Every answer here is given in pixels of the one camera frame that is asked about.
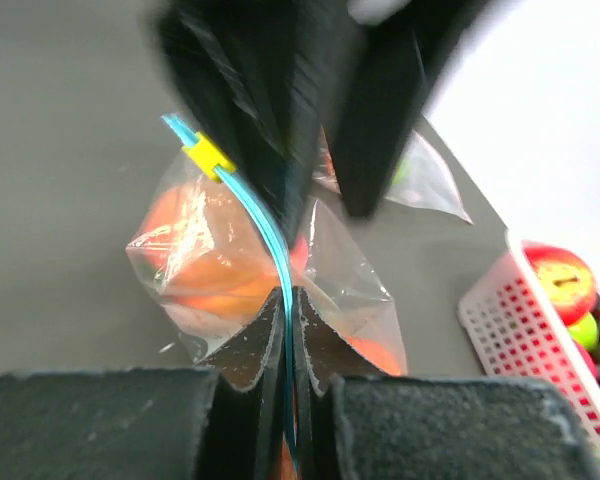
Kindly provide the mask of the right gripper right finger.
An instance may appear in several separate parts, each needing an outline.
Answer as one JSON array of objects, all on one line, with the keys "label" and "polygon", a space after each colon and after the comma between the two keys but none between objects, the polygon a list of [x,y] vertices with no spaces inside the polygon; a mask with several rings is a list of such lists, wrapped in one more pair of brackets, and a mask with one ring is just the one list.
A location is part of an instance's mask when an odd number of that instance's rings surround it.
[{"label": "right gripper right finger", "polygon": [[573,409],[529,378],[390,376],[294,291],[304,479],[596,479]]}]

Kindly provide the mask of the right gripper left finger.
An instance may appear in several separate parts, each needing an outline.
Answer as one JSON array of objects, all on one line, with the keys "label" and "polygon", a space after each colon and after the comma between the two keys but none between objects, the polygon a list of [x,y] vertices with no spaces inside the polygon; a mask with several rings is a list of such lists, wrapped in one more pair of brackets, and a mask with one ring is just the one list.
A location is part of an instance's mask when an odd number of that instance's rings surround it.
[{"label": "right gripper left finger", "polygon": [[0,479],[276,479],[283,307],[198,365],[0,376]]}]

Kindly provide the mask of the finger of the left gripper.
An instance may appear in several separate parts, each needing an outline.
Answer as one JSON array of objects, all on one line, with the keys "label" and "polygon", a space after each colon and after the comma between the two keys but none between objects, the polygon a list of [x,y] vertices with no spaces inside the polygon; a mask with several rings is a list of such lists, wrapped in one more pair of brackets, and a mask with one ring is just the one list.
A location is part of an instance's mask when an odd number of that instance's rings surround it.
[{"label": "finger of the left gripper", "polygon": [[168,1],[153,32],[188,114],[294,242],[318,156],[326,1]]},{"label": "finger of the left gripper", "polygon": [[350,217],[375,214],[422,107],[479,14],[477,1],[401,1],[378,22],[351,21],[324,121]]}]

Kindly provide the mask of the blue-zip clear bag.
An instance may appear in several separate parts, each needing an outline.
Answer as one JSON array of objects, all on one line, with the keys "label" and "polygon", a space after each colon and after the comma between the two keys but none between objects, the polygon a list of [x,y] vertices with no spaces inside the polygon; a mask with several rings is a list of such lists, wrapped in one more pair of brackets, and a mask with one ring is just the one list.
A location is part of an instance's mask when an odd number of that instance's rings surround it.
[{"label": "blue-zip clear bag", "polygon": [[180,152],[126,253],[195,363],[193,477],[356,478],[365,400],[407,370],[392,296],[322,201],[287,246],[212,142],[163,121]]}]

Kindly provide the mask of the orange fake pumpkin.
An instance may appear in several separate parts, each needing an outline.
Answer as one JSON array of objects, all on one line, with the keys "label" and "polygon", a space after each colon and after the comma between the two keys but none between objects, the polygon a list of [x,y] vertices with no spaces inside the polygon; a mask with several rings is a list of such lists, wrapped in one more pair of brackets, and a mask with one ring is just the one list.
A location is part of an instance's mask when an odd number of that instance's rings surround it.
[{"label": "orange fake pumpkin", "polygon": [[345,340],[359,355],[379,370],[391,376],[404,374],[404,369],[398,360],[380,343],[355,336],[347,336]]}]

